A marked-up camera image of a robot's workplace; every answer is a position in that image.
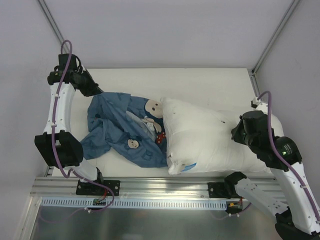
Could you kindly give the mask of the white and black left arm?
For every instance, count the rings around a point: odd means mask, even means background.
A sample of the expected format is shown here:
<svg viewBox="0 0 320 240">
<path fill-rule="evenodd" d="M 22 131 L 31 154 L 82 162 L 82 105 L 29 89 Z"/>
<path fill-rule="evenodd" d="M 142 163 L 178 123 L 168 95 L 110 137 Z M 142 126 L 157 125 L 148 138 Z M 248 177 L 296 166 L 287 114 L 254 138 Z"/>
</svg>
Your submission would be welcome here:
<svg viewBox="0 0 320 240">
<path fill-rule="evenodd" d="M 93 195 L 104 191 L 105 184 L 97 167 L 84 158 L 81 143 L 71 133 L 71 108 L 76 91 L 85 97 L 101 94 L 90 73 L 74 54 L 59 54 L 58 65 L 47 77 L 50 107 L 43 133 L 34 143 L 49 167 L 61 170 L 64 177 L 75 174 Z"/>
</svg>

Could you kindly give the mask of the white pillow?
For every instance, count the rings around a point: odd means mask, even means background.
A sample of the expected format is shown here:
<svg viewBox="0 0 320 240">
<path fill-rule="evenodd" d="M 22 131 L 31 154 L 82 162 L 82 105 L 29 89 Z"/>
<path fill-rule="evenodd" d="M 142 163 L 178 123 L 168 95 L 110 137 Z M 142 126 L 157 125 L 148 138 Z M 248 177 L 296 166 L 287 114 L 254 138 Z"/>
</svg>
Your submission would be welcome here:
<svg viewBox="0 0 320 240">
<path fill-rule="evenodd" d="M 169 97 L 160 102 L 170 175 L 271 172 L 246 145 L 231 139 L 232 129 L 247 109 L 211 110 Z"/>
</svg>

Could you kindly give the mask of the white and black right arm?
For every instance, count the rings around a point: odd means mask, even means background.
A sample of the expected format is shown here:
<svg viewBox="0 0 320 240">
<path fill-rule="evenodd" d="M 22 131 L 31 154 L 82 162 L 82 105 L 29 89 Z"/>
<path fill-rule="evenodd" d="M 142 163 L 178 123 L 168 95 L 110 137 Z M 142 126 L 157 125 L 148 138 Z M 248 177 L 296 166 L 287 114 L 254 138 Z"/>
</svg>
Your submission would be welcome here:
<svg viewBox="0 0 320 240">
<path fill-rule="evenodd" d="M 231 131 L 236 143 L 247 146 L 275 176 L 286 203 L 259 189 L 243 173 L 224 179 L 224 192 L 248 200 L 275 220 L 275 230 L 283 240 L 316 240 L 320 237 L 320 208 L 308 187 L 302 156 L 296 143 L 271 127 L 272 117 L 261 110 L 239 117 Z"/>
</svg>

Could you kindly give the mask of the blue cartoon print pillowcase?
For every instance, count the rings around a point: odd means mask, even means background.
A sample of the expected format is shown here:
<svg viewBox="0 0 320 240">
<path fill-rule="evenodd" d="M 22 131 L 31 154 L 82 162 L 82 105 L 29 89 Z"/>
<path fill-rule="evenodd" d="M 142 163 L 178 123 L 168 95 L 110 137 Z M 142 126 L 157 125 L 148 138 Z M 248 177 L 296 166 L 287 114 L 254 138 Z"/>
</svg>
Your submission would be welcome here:
<svg viewBox="0 0 320 240">
<path fill-rule="evenodd" d="M 95 95 L 87 109 L 88 135 L 80 142 L 86 160 L 114 149 L 141 168 L 167 167 L 163 107 L 129 93 Z"/>
</svg>

